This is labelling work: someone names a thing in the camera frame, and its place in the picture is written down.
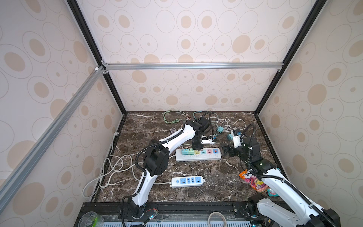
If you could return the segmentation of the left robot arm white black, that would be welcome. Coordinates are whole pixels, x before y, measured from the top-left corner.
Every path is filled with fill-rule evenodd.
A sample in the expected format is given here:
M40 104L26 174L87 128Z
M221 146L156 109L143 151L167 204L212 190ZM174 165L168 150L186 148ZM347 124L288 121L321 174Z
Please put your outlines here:
M157 177L167 169L173 151L189 140L192 141L193 149L202 149L203 142L213 142L213 136L203 136L210 126L210 120L205 117L186 120L175 133L164 139L153 139L137 154L135 166L142 171L141 179L135 192L123 198L127 199L128 210L133 217L139 218L143 215L152 186Z

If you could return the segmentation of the long white power strip pastel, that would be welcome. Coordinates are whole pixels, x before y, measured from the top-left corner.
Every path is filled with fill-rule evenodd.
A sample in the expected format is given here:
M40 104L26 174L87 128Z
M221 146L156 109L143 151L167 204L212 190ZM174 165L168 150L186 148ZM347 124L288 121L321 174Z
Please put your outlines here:
M219 148L204 148L200 151L200 154L194 155L182 155L182 149L177 149L175 157L177 162L186 161L206 161L206 160L220 160L222 155Z

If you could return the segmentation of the short white power strip blue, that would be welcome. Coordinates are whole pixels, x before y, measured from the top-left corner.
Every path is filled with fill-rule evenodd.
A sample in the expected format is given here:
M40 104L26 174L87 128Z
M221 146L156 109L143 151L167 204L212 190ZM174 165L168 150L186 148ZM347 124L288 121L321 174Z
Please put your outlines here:
M205 181L202 176L173 177L171 181L171 187L179 188L202 186L204 182Z

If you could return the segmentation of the green charger plug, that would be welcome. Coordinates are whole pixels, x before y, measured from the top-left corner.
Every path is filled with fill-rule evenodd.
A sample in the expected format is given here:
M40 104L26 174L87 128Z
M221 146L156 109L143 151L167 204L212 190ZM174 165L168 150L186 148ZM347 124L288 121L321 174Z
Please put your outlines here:
M194 155L195 154L195 150L192 148L188 149L188 155Z

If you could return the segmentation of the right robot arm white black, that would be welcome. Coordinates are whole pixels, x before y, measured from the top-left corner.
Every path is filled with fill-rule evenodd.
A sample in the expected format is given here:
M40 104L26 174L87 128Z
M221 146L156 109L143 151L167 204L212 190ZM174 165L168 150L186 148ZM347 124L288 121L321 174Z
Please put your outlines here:
M264 195L248 199L248 214L255 218L266 216L282 227L339 227L339 215L333 209L324 209L309 199L268 160L261 157L257 141L252 137L233 136L233 144L224 147L230 157L237 156L246 164L247 175L254 176L278 196L290 208L274 203Z

